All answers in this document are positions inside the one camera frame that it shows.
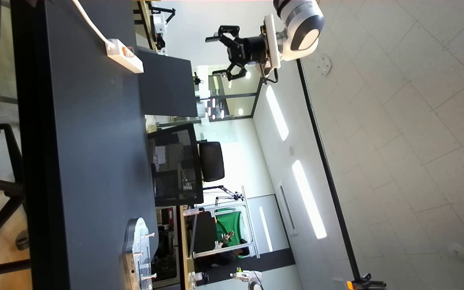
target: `desk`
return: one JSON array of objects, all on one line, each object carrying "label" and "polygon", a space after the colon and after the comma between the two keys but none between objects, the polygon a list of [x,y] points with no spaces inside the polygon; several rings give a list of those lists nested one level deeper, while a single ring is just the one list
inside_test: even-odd
[{"label": "desk", "polygon": [[[135,44],[129,2],[82,4],[105,36]],[[13,2],[11,18],[34,289],[123,289],[129,219],[156,229],[137,78],[68,0]]]}]

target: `white cable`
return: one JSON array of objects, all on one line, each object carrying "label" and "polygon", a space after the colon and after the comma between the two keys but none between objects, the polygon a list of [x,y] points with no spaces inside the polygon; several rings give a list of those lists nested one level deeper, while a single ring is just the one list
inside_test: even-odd
[{"label": "white cable", "polygon": [[85,23],[92,28],[92,31],[106,44],[106,45],[113,45],[103,34],[102,31],[90,21],[89,15],[85,13],[82,4],[79,0],[73,0],[73,4],[76,5],[77,12],[82,15],[82,18],[85,20]]}]

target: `office chair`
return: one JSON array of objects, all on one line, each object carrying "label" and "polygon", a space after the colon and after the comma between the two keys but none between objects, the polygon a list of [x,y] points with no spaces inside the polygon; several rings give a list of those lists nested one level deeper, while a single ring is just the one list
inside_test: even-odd
[{"label": "office chair", "polygon": [[[5,132],[10,163],[15,176],[15,182],[0,181],[0,190],[8,197],[7,205],[0,210],[0,229],[11,218],[11,215],[24,205],[24,174],[23,174],[23,157],[18,142],[13,136],[10,124],[0,124],[0,131]],[[27,269],[31,266],[29,260],[0,265],[0,274]]]},{"label": "office chair", "polygon": [[203,181],[213,182],[226,178],[221,144],[198,142],[198,150]]}]

